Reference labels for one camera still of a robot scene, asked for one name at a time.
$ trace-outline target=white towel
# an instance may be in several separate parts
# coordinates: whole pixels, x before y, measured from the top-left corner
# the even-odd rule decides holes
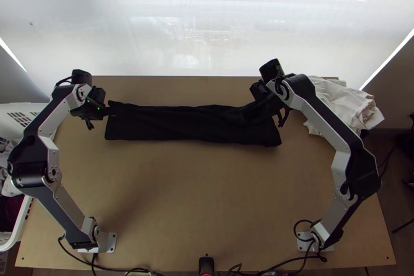
[[[373,95],[347,88],[344,81],[315,76],[309,76],[309,79],[315,85],[316,96],[358,135],[362,129],[371,129],[384,120]],[[310,134],[321,136],[309,121],[303,125],[309,129]]]

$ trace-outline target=floor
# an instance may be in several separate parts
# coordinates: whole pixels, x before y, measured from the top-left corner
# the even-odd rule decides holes
[[[397,132],[377,130],[366,139],[366,147],[377,157],[380,164],[387,152],[395,145]],[[414,172],[411,162],[400,150],[392,155],[386,174],[382,179],[382,188],[378,192],[379,202],[391,237],[397,265],[368,267],[370,276],[408,276],[414,274],[414,224],[397,234],[391,231],[414,217],[414,193],[404,187],[402,179],[408,180]],[[32,276],[90,276],[90,271],[64,271],[34,269]],[[123,275],[123,273],[97,272],[97,275]],[[366,276],[363,267],[348,269],[305,270],[304,276]]]

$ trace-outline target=wooden table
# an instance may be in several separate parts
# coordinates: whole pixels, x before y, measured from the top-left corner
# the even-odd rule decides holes
[[[139,105],[241,106],[257,78],[94,77],[107,99]],[[261,270],[301,256],[293,235],[297,220],[317,220],[333,198],[333,148],[311,136],[293,112],[277,148],[198,141],[106,141],[106,120],[88,131],[79,118],[60,126],[63,184],[87,216],[118,233],[116,251],[100,254],[106,267],[196,271],[208,253],[217,270],[243,262]],[[57,244],[64,233],[34,202],[17,266],[88,269]],[[307,268],[395,264],[376,195],[345,226],[328,262]],[[295,262],[287,268],[297,268]]]

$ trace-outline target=black cloth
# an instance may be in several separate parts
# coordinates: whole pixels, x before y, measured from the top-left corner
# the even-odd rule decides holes
[[[271,117],[250,121],[244,107],[148,107],[108,101],[107,140],[201,140],[216,143],[281,144]]]

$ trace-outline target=laundry basket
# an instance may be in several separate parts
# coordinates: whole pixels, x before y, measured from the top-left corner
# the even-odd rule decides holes
[[[0,104],[0,155],[5,154],[22,138],[24,129],[46,104],[16,103]],[[0,232],[0,252],[6,251],[20,240],[23,225],[30,212],[32,198],[25,196],[12,232]]]
[[[13,232],[0,232],[0,252],[9,250],[16,242],[20,241],[22,228],[28,217],[31,205],[32,198],[25,195],[14,224]]]

